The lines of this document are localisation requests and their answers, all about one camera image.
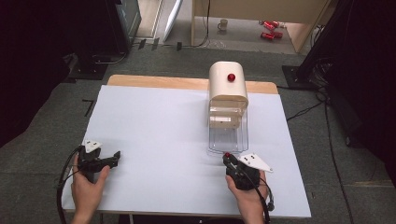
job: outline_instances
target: transparent container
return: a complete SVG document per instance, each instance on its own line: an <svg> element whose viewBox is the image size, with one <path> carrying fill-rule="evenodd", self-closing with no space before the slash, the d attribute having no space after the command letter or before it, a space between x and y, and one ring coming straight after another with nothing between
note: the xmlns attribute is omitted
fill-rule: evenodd
<svg viewBox="0 0 396 224"><path fill-rule="evenodd" d="M209 105L209 155L239 154L248 150L246 101L211 101Z"/></svg>

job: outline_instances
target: black cable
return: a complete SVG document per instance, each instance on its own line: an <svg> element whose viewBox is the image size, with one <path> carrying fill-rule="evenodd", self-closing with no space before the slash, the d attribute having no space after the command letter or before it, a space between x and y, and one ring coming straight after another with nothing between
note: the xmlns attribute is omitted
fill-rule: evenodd
<svg viewBox="0 0 396 224"><path fill-rule="evenodd" d="M283 86L276 86L278 89L283 89L283 90L288 90L288 91L317 91L318 89L313 89L313 90L309 90L309 89L291 89L289 87L283 87Z"/></svg>
<svg viewBox="0 0 396 224"><path fill-rule="evenodd" d="M263 180L261 177L260 177L260 180L262 180L262 182L264 182L265 186L268 189L268 196L270 197L270 202L268 203L268 210L269 211L273 211L275 209L275 206L274 206L274 194L272 193L271 188L267 184L267 182L265 180Z"/></svg>
<svg viewBox="0 0 396 224"><path fill-rule="evenodd" d="M329 122L329 116L328 116L328 112L327 112L327 105L328 104L326 102L324 104L324 106L325 106L324 107L324 113L325 113L325 116L326 116L327 131L328 131L328 134L329 134L328 137L329 137L330 152L332 154L332 164L334 165L334 169L335 169L335 172L337 174L338 183L340 184L341 191L343 191L343 196L344 196L344 200L346 202L346 208L347 208L347 211L348 211L348 214L349 214L350 223L354 224L352 212L350 210L349 202L347 200L347 194L346 194L346 191L344 189L344 184L343 184L343 181L341 179L340 172L338 171L338 166L337 166L337 163L335 162L334 151L332 149L332 132L331 132L331 129L330 129L330 122Z"/></svg>
<svg viewBox="0 0 396 224"><path fill-rule="evenodd" d="M271 218L270 218L270 214L268 212L268 206L265 202L264 197L262 197L262 194L260 193L259 189L254 184L253 180L250 179L248 174L243 170L240 170L240 171L244 174L245 177L247 177L247 179L250 181L250 183L254 186L254 189L256 190L257 194L259 194L260 202L262 203L262 209L264 210L264 215L265 215L264 223L269 224L271 222Z"/></svg>
<svg viewBox="0 0 396 224"><path fill-rule="evenodd" d="M308 113L311 109L313 109L313 108L315 108L315 107L317 107L317 106L319 106L321 104L323 104L323 102L319 102L319 103L317 103L317 104L315 104L315 105L313 105L311 107L308 107L308 108L306 108L304 110L301 110L301 111L297 112L297 114L295 114L295 115L291 116L290 118L286 119L286 121L289 121L291 119L295 119L297 117L300 117L301 115L304 115L304 114Z"/></svg>
<svg viewBox="0 0 396 224"><path fill-rule="evenodd" d="M314 46L314 44L317 42L319 36L321 35L323 29L324 29L324 25L317 25L316 27L318 29L317 33L315 34L315 38L314 40L312 40L312 36L314 35L314 32L311 33L311 37L310 37L310 44L311 44L311 48Z"/></svg>
<svg viewBox="0 0 396 224"><path fill-rule="evenodd" d="M100 224L104 224L103 213L100 214L99 223L100 223Z"/></svg>
<svg viewBox="0 0 396 224"><path fill-rule="evenodd" d="M125 56L126 56L126 53L123 53L123 55L121 56L121 58L118 59L118 60L116 60L116 61L108 62L108 63L98 63L98 62L94 62L94 63L96 63L96 64L114 64L114 63L119 63L119 62L121 62L121 61L125 58Z"/></svg>
<svg viewBox="0 0 396 224"><path fill-rule="evenodd" d="M58 188L56 190L56 204L57 204L57 207L58 207L59 218L61 219L61 223L62 224L66 224L66 218L64 217L64 210L62 209L62 194L64 193L64 185L66 183L66 181L64 180L64 173L66 172L67 166L68 166L69 162L71 161L71 159L73 158L73 156L78 151L80 151L82 147L83 146L78 146L69 155L69 157L66 160L66 163L64 164L64 168L62 169L61 177L59 178Z"/></svg>
<svg viewBox="0 0 396 224"><path fill-rule="evenodd" d="M199 48L201 47L209 38L209 13L210 13L210 0L209 3L207 4L207 13L206 13L206 36L204 38L204 40L202 41L201 44L199 44L198 46L192 46L192 48Z"/></svg>

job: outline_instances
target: red button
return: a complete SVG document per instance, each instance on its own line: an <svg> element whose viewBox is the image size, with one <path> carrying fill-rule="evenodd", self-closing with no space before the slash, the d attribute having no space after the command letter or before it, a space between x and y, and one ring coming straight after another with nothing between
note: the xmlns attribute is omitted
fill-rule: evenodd
<svg viewBox="0 0 396 224"><path fill-rule="evenodd" d="M228 79L228 81L233 82L233 81L235 81L235 75L231 73L227 76L227 79Z"/></svg>

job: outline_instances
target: handheld controller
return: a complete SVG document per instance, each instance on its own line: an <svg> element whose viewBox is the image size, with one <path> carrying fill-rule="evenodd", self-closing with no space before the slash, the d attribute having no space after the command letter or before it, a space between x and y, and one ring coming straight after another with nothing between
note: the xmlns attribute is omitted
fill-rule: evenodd
<svg viewBox="0 0 396 224"><path fill-rule="evenodd" d="M245 165L230 153L224 154L223 163L227 166L226 175L233 178L238 189L250 190L259 186L260 172L258 169Z"/></svg>
<svg viewBox="0 0 396 224"><path fill-rule="evenodd" d="M113 157L106 159L100 159L100 150L97 148L91 152L87 152L85 147L82 147L78 152L78 170L82 172L87 179L93 183L94 173L100 172L105 166L110 166L110 168L119 165L120 151L116 152Z"/></svg>

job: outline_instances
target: human hand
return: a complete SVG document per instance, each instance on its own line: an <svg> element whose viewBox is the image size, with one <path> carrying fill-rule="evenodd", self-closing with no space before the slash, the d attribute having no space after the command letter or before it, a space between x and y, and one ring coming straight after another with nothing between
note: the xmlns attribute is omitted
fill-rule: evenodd
<svg viewBox="0 0 396 224"><path fill-rule="evenodd" d="M78 156L75 157L73 166L73 183L71 185L73 201L76 206L76 213L73 217L73 224L90 223L93 213L102 200L103 189L110 171L109 166L105 166L95 184L91 183L81 172L78 172Z"/></svg>
<svg viewBox="0 0 396 224"><path fill-rule="evenodd" d="M260 171L260 178L266 181L264 171ZM239 212L241 213L242 219L244 219L245 224L264 223L264 210L262 208L262 202L260 201L260 197L257 191L255 189L237 189L232 177L226 175L225 179L227 180L228 189L233 193L237 200ZM258 189L262 194L262 197L267 198L268 189L262 180L260 180L260 185Z"/></svg>

